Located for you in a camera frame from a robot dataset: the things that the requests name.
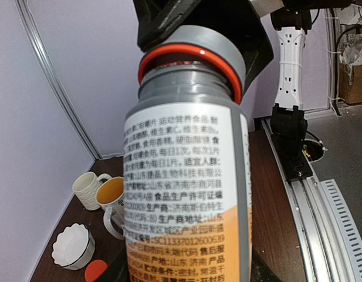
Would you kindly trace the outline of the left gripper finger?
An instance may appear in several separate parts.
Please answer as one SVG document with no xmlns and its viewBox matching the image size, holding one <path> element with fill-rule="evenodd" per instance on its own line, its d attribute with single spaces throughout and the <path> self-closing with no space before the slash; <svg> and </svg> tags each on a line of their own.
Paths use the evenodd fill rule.
<svg viewBox="0 0 362 282">
<path fill-rule="evenodd" d="M 252 251 L 251 281 L 282 282 L 255 250 Z"/>
</svg>

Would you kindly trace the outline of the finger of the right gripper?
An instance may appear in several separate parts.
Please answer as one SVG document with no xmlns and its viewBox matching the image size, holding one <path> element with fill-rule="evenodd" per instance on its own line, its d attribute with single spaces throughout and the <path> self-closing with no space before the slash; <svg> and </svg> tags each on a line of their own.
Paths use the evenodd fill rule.
<svg viewBox="0 0 362 282">
<path fill-rule="evenodd" d="M 134 0 L 138 20 L 137 46 L 143 52 L 161 44 L 179 27 L 189 24 L 201 1 Z"/>
<path fill-rule="evenodd" d="M 273 50 L 258 13 L 250 1 L 201 1 L 202 24 L 227 37 L 240 51 L 246 67 L 247 91 L 273 59 Z"/>
</svg>

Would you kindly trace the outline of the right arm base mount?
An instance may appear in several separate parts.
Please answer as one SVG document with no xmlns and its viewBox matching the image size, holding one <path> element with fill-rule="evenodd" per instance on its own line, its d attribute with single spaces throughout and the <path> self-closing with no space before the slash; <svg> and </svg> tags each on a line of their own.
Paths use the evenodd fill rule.
<svg viewBox="0 0 362 282">
<path fill-rule="evenodd" d="M 272 134 L 271 139 L 288 183 L 299 182 L 313 176 L 309 161 L 302 152 L 298 157 L 292 159 L 285 155 L 285 148 L 280 145 L 279 136 Z"/>
</svg>

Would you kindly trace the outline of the amber bottle grey cap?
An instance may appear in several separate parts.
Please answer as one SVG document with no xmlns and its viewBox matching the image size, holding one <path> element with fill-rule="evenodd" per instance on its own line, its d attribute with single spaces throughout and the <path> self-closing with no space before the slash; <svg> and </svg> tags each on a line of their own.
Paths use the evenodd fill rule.
<svg viewBox="0 0 362 282">
<path fill-rule="evenodd" d="M 140 62 L 124 125 L 131 281 L 249 281 L 252 202 L 245 63 L 234 44 L 183 25 Z"/>
</svg>

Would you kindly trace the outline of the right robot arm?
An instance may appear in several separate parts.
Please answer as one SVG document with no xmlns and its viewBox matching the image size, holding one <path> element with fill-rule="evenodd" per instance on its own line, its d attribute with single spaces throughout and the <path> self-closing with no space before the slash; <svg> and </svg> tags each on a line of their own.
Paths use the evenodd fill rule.
<svg viewBox="0 0 362 282">
<path fill-rule="evenodd" d="M 270 128 L 289 182 L 312 175 L 303 154 L 307 121 L 302 105 L 302 56 L 311 10 L 345 8 L 350 1 L 135 1 L 139 98 L 204 102 L 218 90 L 241 103 L 273 59 L 260 21 L 269 15 L 280 44 L 279 83 Z"/>
</svg>

